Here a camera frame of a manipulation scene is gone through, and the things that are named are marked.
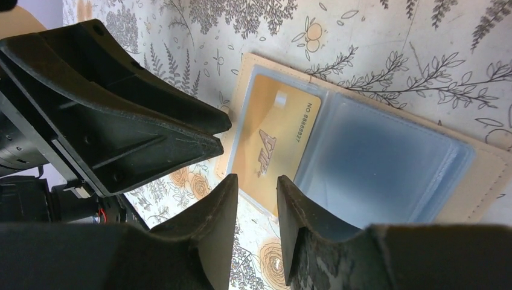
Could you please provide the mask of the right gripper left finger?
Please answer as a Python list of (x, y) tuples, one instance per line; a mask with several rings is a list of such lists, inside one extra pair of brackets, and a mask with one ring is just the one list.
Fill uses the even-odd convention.
[(129, 224), (1, 224), (2, 289), (228, 289), (238, 204), (230, 174), (149, 231)]

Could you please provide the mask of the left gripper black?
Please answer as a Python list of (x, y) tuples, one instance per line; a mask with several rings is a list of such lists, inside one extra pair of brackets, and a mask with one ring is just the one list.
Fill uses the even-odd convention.
[[(85, 79), (40, 36), (1, 40), (1, 222), (126, 223), (148, 230), (123, 195), (219, 156), (217, 134), (127, 101)], [(45, 173), (52, 164), (56, 169)]]

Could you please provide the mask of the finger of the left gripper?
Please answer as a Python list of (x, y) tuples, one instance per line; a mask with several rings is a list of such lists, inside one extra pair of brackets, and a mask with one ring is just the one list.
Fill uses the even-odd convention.
[(227, 113), (178, 90), (142, 67), (98, 19), (45, 30), (40, 36), (85, 79), (127, 101), (212, 135), (232, 126)]

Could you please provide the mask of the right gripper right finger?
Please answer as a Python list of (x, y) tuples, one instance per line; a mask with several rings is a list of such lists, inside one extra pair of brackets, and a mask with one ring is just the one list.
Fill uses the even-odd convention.
[(361, 230), (277, 180), (286, 285), (291, 289), (510, 289), (511, 228), (374, 224)]

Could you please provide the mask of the gold VIP card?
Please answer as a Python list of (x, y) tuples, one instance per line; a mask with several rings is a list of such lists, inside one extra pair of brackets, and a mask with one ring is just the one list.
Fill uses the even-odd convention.
[(321, 98), (257, 75), (252, 83), (231, 171), (239, 187), (278, 214), (277, 179), (293, 179), (321, 107)]

